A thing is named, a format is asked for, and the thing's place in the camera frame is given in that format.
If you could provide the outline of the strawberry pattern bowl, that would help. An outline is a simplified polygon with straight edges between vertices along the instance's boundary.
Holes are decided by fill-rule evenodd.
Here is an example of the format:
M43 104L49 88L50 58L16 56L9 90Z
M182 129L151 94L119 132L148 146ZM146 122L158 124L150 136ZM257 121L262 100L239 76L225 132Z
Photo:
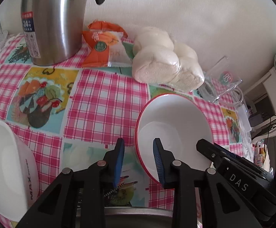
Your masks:
M140 112L135 126L135 150L146 174L156 183L159 178L153 156L153 140L159 138L165 150L192 169L206 170L210 160L199 153L200 139L213 142L206 116L189 98L162 94L152 98Z

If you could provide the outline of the checkered picture tablecloth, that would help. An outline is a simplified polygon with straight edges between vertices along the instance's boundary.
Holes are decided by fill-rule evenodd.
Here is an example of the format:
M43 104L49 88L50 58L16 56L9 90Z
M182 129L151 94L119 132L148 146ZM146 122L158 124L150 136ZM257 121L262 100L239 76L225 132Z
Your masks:
M22 34L9 36L0 50L0 120L33 151L43 192L62 168L94 162L117 138L126 154L123 183L133 206L172 209L174 192L162 189L144 171L135 151L135 124L151 98L167 89L136 82L131 68L81 68L89 53L55 66L30 60Z

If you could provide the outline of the stainless steel thermos jug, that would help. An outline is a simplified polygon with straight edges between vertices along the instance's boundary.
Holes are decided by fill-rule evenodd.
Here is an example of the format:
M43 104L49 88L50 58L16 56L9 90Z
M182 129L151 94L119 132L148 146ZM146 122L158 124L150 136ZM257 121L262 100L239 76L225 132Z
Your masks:
M54 65L80 50L86 2L21 0L23 33L34 64Z

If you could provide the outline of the round metal tray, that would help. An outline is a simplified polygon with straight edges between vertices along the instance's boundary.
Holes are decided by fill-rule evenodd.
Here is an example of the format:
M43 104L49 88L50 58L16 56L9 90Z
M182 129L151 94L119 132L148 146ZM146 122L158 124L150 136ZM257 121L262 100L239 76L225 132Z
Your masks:
M172 227L173 212L146 207L105 207L105 227Z

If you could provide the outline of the white plastic shelf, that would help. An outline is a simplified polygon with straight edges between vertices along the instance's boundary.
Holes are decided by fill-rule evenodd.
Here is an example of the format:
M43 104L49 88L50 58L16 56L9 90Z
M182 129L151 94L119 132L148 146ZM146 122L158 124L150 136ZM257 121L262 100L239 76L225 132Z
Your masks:
M273 67L260 80L244 92L250 115L266 112L268 116L261 124L252 127L251 137L264 138L276 135L276 68Z

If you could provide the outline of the black power adapter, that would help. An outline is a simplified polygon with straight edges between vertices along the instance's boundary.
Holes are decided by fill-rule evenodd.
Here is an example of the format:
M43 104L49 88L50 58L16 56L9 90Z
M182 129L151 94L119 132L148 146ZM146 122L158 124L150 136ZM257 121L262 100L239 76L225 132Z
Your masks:
M248 121L251 127L255 127L266 120L268 114L266 112L257 112L249 116Z

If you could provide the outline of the white square bowl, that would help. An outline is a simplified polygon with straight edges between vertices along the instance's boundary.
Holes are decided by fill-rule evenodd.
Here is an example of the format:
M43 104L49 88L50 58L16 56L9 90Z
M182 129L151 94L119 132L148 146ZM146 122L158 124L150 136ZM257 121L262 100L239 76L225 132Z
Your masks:
M39 193L32 150L0 120L0 215L20 221Z

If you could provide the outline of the colourful snack tube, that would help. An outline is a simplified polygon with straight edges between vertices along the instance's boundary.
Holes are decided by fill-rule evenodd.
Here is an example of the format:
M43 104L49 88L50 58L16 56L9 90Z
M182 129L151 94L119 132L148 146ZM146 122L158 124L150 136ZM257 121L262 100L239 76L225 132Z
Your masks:
M263 168L267 152L267 146L264 143L264 140L258 141L254 145L254 164Z

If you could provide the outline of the orange snack packet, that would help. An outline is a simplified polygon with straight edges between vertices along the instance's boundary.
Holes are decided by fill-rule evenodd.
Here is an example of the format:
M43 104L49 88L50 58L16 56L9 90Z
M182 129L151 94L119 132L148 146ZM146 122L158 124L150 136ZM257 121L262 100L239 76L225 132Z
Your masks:
M128 38L126 31L118 24L106 21L93 21L82 36L89 53L82 67L130 67L132 65L132 47L124 45Z

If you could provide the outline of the bag of white buns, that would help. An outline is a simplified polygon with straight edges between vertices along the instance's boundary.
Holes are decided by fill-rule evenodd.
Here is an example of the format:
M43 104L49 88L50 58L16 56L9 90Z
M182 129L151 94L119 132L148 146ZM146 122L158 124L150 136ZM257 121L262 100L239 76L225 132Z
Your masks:
M141 28L134 37L133 54L132 77L139 83L163 84L185 93L204 83L196 51L160 28Z

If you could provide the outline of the clear glass mug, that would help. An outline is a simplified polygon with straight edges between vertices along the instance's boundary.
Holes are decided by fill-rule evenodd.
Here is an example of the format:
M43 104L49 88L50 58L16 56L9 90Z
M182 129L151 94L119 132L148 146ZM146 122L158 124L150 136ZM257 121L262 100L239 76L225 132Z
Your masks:
M203 84L197 89L204 100L220 102L230 107L235 107L243 101L243 93L239 89L243 80L227 56L220 58L204 76Z

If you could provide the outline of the white power strip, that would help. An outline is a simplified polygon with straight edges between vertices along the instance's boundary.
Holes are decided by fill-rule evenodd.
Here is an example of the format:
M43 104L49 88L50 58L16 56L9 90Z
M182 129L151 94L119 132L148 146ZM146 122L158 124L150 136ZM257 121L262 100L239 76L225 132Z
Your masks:
M252 130L249 122L249 112L245 106L245 104L241 104L236 108L237 114L239 116L239 120L241 120L241 123L243 125L243 129L245 132L250 132Z

